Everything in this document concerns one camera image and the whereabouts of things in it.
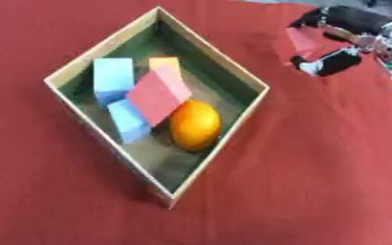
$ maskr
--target table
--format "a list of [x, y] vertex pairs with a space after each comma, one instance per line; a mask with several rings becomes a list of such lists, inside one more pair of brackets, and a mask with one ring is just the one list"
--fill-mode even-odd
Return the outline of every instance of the table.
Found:
[[[272, 88], [173, 211], [42, 83], [157, 4]], [[392, 244], [392, 82], [370, 58], [331, 78], [282, 66], [272, 41], [307, 9], [0, 1], [0, 244]]]

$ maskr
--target light blue cube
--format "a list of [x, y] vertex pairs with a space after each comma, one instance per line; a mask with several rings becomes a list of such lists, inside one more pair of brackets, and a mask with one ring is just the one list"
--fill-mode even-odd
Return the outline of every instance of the light blue cube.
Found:
[[129, 145], [150, 133], [147, 121], [129, 100], [110, 103], [108, 110], [125, 145]]
[[94, 60], [94, 93], [98, 105], [125, 98], [135, 85], [132, 58], [96, 58]]

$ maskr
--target red fabric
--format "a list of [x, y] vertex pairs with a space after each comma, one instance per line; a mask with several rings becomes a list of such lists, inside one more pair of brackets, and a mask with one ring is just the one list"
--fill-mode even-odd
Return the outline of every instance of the red fabric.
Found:
[[[272, 87], [173, 211], [41, 81], [157, 4]], [[0, 1], [0, 244], [392, 244], [392, 83], [370, 57], [331, 78], [280, 65], [272, 40], [306, 10]]]

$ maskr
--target wooden box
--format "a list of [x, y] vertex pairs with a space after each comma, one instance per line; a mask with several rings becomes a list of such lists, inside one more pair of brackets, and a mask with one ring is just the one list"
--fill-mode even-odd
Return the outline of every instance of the wooden box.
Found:
[[[132, 57], [138, 80], [146, 73], [148, 59], [153, 56], [177, 56], [183, 79], [192, 91], [192, 99], [206, 101], [219, 112], [222, 130], [212, 148], [199, 153], [179, 149], [169, 139], [167, 123], [161, 123], [150, 136], [136, 143], [120, 144], [108, 112], [99, 108], [94, 98], [93, 60], [98, 57]], [[169, 208], [269, 91], [260, 79], [161, 7], [113, 33], [44, 81], [99, 140], [156, 191]]]

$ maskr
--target orange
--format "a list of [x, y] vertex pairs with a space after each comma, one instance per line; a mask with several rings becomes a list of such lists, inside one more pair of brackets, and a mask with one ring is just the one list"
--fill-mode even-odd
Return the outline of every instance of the orange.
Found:
[[220, 116], [209, 104], [187, 100], [169, 118], [169, 130], [176, 145], [189, 151], [210, 146], [220, 132]]

